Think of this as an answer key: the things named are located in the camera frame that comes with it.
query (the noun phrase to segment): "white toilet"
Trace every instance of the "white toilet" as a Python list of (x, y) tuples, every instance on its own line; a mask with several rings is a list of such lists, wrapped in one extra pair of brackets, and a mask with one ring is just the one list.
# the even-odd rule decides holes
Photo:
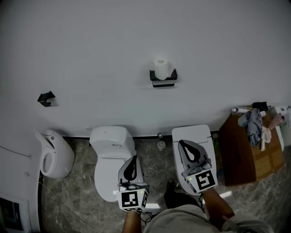
[(97, 153), (95, 186), (108, 202), (117, 201), (118, 172), (122, 165), (136, 155), (132, 136), (124, 127), (105, 126), (93, 129), (90, 144)]
[(74, 152), (63, 137), (53, 130), (44, 134), (33, 132), (41, 143), (40, 170), (50, 178), (64, 178), (72, 170)]
[(182, 176), (182, 173), (184, 172), (185, 169), (183, 167), (182, 159), (179, 152), (180, 140), (188, 140), (188, 141), (195, 142), (205, 149), (208, 157), (212, 161), (212, 167), (210, 170), (213, 174), (215, 174), (213, 179), (214, 179), (214, 183), (217, 184), (216, 160), (215, 160), (214, 147), (213, 147), (209, 127), (207, 125), (198, 125), (198, 126), (175, 128), (172, 130), (172, 136), (173, 136), (173, 153), (174, 153), (175, 168), (176, 168), (179, 184), (182, 186), (182, 188), (190, 195), (195, 195), (195, 196), (200, 195), (200, 193), (196, 193), (191, 189), (189, 184), (186, 182), (186, 180)]

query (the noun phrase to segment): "marble floor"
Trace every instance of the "marble floor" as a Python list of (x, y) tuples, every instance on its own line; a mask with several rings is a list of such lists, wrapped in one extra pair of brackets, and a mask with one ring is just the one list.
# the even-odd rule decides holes
[[(171, 140), (167, 148), (160, 152), (157, 140), (135, 140), (137, 155), (141, 160), (145, 181), (149, 183), (148, 203), (158, 203), (165, 208), (163, 194), (166, 181), (176, 178)], [(44, 184), (75, 215), (90, 224), (99, 233), (120, 233), (125, 212), (118, 203), (104, 201), (94, 184), (94, 170), (97, 155), (88, 140), (70, 140), (75, 152), (71, 173), (63, 179), (45, 177)], [(251, 213), (269, 223), (276, 233), (286, 228), (291, 213), (291, 148), (284, 150), (285, 166), (259, 182), (225, 187), (222, 172), (218, 172), (218, 193), (232, 191), (226, 199), (235, 213)], [(222, 168), (219, 149), (216, 148), (217, 171)], [(68, 211), (46, 188), (42, 188), (42, 222), (47, 233), (96, 233)]]

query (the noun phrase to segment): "toilet lid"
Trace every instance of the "toilet lid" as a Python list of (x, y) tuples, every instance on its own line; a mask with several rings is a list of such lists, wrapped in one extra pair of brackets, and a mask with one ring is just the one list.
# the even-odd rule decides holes
[(108, 202), (117, 200), (118, 172), (125, 163), (120, 158), (102, 158), (98, 156), (95, 168), (95, 186), (99, 195)]
[(40, 158), (40, 170), (45, 176), (49, 175), (52, 172), (55, 167), (55, 161), (55, 150), (51, 148), (43, 149)]

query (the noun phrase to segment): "toilet paper holder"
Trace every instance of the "toilet paper holder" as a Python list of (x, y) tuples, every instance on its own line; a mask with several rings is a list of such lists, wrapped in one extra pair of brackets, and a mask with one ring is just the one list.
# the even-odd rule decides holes
[(45, 94), (40, 94), (40, 97), (38, 97), (38, 102), (42, 104), (42, 106), (44, 107), (50, 107), (51, 106), (51, 102), (48, 102), (48, 99), (52, 99), (55, 98), (55, 95), (50, 91), (48, 93)]
[(169, 81), (169, 80), (177, 80), (178, 78), (178, 75), (177, 75), (177, 71), (176, 69), (173, 70), (172, 74), (170, 77), (167, 77), (165, 80), (160, 80), (158, 78), (156, 78), (155, 76), (155, 71), (151, 71), (150, 70), (150, 79), (153, 83), (153, 87), (170, 87), (170, 86), (174, 86), (175, 84), (174, 83), (167, 83), (167, 84), (154, 84), (155, 81), (160, 81), (160, 82), (163, 82), (163, 81)]

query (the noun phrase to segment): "person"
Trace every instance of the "person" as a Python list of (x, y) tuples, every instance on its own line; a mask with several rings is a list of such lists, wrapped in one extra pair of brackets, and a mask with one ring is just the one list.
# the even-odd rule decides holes
[[(176, 193), (174, 181), (169, 180), (164, 195), (168, 209), (156, 215), (144, 233), (274, 233), (268, 224), (252, 215), (235, 215), (215, 189), (206, 190), (203, 197), (209, 220), (197, 201)], [(141, 233), (139, 213), (127, 212), (122, 233)]]

